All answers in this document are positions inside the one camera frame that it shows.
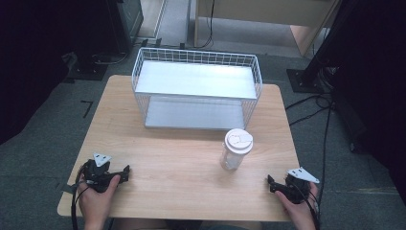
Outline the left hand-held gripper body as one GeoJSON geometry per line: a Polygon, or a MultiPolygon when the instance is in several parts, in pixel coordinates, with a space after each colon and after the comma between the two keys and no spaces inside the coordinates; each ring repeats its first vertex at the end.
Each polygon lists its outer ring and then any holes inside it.
{"type": "Polygon", "coordinates": [[[84,164],[85,182],[98,193],[104,193],[109,188],[111,179],[115,176],[108,171],[110,159],[110,156],[95,153],[94,158],[89,159],[84,164]]]}

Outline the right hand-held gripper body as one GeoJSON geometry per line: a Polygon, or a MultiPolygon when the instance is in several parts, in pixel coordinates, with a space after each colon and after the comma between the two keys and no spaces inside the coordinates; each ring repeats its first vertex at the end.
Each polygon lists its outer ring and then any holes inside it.
{"type": "Polygon", "coordinates": [[[287,171],[282,193],[289,201],[299,204],[308,199],[310,183],[318,184],[320,180],[303,167],[287,171]]]}

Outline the clear cup with white lid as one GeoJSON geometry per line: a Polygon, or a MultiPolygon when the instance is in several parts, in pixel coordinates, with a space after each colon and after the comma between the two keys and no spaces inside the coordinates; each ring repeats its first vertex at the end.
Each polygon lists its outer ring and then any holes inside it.
{"type": "Polygon", "coordinates": [[[240,128],[229,130],[224,137],[220,165],[225,170],[236,170],[253,146],[254,138],[249,132],[240,128]]]}

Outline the white wire shelf rack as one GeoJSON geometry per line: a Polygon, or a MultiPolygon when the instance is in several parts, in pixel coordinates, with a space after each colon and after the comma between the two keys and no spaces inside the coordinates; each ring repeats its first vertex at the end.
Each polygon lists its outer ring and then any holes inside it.
{"type": "Polygon", "coordinates": [[[254,55],[142,48],[132,88],[146,127],[245,129],[262,78],[254,55]]]}

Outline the person's right hand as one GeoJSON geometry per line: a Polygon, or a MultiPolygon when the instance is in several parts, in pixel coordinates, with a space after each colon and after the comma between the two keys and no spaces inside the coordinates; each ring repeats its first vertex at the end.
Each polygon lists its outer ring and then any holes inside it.
{"type": "Polygon", "coordinates": [[[294,204],[289,201],[286,196],[279,191],[275,192],[275,195],[282,203],[284,207],[284,211],[290,216],[291,221],[295,225],[295,223],[314,223],[313,216],[311,213],[308,204],[312,207],[313,210],[315,208],[315,196],[318,194],[318,188],[314,183],[310,183],[310,195],[308,197],[307,202],[302,202],[300,204],[294,204]]]}

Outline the person's left hand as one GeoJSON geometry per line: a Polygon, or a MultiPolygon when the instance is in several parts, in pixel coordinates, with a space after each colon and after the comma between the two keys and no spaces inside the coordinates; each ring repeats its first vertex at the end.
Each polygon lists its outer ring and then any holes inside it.
{"type": "Polygon", "coordinates": [[[120,178],[119,175],[115,175],[110,181],[109,188],[104,193],[98,193],[88,187],[85,183],[83,174],[80,176],[80,184],[78,187],[78,192],[80,193],[79,208],[83,215],[84,223],[86,221],[106,221],[110,213],[113,196],[119,185],[120,178]]]}

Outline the dark curtain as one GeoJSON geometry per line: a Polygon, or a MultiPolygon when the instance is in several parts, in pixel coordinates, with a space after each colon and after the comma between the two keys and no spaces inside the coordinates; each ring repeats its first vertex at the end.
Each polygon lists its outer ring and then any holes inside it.
{"type": "Polygon", "coordinates": [[[99,52],[106,0],[0,0],[0,145],[21,132],[67,76],[99,52]]]}
{"type": "Polygon", "coordinates": [[[364,126],[356,142],[406,205],[406,0],[347,0],[330,34],[334,88],[364,126]]]}

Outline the black cabinet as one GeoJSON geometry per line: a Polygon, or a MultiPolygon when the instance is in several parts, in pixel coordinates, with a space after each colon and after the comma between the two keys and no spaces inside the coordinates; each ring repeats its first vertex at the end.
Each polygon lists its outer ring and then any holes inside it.
{"type": "Polygon", "coordinates": [[[128,53],[144,21],[141,0],[106,1],[115,49],[118,53],[128,53]]]}

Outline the light wooden desk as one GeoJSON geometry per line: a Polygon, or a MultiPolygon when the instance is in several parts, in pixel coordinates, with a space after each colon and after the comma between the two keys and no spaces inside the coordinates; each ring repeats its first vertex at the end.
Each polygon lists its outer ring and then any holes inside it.
{"type": "Polygon", "coordinates": [[[342,0],[196,0],[194,40],[202,17],[289,25],[305,56],[342,0]]]}

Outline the black stand base plate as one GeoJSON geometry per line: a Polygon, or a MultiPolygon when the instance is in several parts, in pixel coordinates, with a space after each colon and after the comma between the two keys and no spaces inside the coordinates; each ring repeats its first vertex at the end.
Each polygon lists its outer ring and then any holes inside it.
{"type": "Polygon", "coordinates": [[[81,61],[75,53],[68,53],[63,57],[69,73],[66,81],[101,81],[107,70],[106,65],[97,64],[94,61],[85,63],[81,61]]]}
{"type": "Polygon", "coordinates": [[[328,92],[318,74],[311,74],[307,70],[298,69],[287,69],[286,74],[295,93],[324,94],[328,92]]]}

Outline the black slanted stand post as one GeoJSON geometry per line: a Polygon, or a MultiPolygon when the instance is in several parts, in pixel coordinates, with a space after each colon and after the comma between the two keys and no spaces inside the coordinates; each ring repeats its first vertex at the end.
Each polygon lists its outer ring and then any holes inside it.
{"type": "Polygon", "coordinates": [[[351,30],[351,17],[358,1],[343,0],[326,40],[305,70],[317,74],[323,67],[337,64],[344,56],[344,45],[351,30]]]}

